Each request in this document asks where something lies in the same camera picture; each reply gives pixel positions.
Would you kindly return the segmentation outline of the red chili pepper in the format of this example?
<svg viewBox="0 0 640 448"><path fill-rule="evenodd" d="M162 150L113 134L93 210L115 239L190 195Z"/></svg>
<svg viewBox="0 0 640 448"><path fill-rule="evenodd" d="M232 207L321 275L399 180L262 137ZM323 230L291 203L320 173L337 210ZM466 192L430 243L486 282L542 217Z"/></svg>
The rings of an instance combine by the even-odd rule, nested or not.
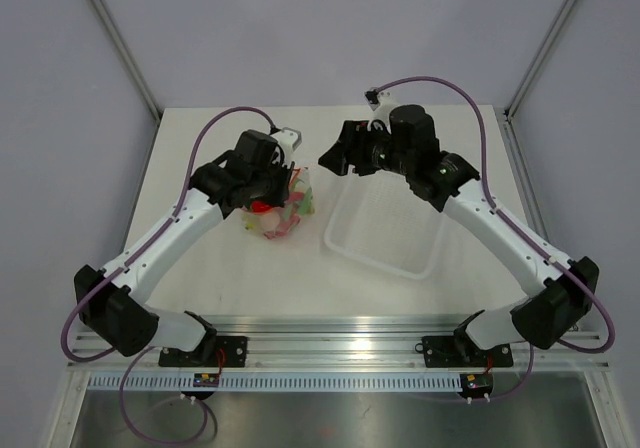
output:
<svg viewBox="0 0 640 448"><path fill-rule="evenodd" d="M261 201L254 201L251 203L249 211L251 213L263 214L271 211L272 209L273 209L273 206L267 203L264 203Z"/></svg>

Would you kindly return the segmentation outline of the red dragon fruit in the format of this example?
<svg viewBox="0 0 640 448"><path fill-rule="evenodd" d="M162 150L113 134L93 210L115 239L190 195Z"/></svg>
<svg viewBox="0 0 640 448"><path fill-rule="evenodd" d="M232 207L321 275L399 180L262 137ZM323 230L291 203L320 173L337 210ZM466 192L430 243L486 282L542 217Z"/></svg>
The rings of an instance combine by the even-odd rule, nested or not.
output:
<svg viewBox="0 0 640 448"><path fill-rule="evenodd" d="M297 226L315 212L314 195L311 186L310 169L297 168L289 183L289 197L282 207L273 207L267 213L278 213L281 222L274 232L265 232L267 239L278 239L288 236Z"/></svg>

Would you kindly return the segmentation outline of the clear zip bag orange zipper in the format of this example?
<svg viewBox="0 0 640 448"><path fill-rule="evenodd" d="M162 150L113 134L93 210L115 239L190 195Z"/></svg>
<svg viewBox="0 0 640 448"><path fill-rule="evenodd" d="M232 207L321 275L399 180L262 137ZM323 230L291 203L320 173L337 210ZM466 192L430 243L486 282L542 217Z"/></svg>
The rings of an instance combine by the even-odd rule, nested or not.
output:
<svg viewBox="0 0 640 448"><path fill-rule="evenodd" d="M242 211L242 222L246 231L253 235L275 240L287 237L303 219L315 212L310 168L293 170L289 182L289 197L283 206L271 206L255 201L249 209Z"/></svg>

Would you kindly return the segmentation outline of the pink peach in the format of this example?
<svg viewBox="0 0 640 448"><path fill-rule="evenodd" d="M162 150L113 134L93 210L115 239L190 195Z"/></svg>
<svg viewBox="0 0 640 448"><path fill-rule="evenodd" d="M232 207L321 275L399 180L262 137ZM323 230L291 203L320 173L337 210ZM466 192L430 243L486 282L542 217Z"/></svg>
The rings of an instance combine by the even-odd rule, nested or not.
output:
<svg viewBox="0 0 640 448"><path fill-rule="evenodd" d="M265 232L276 231L280 222L281 218L278 213L266 213L260 217L260 226Z"/></svg>

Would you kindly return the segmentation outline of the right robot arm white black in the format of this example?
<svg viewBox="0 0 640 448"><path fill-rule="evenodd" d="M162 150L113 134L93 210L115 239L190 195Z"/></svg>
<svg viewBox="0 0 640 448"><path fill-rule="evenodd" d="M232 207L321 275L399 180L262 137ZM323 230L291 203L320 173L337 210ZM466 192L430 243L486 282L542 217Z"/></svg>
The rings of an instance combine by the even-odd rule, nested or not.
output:
<svg viewBox="0 0 640 448"><path fill-rule="evenodd" d="M548 349L593 306L598 266L550 246L484 193L480 173L440 147L433 118L415 104L393 108L386 121L347 120L319 158L338 176L379 171L404 177L411 192L470 232L511 273L522 299L481 310L454 331L456 357L476 364L489 350L516 342Z"/></svg>

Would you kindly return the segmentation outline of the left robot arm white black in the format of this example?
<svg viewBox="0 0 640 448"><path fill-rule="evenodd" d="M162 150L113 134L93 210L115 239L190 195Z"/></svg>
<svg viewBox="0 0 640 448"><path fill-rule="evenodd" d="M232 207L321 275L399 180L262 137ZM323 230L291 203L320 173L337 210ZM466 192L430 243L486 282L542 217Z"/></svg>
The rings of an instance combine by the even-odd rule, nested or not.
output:
<svg viewBox="0 0 640 448"><path fill-rule="evenodd" d="M247 130L233 149L195 169L172 210L148 233L102 268L76 273L80 321L125 357L160 347L195 366L208 364L216 355L216 329L192 312L152 309L147 302L173 265L233 211L255 201L284 204L301 141L289 128Z"/></svg>

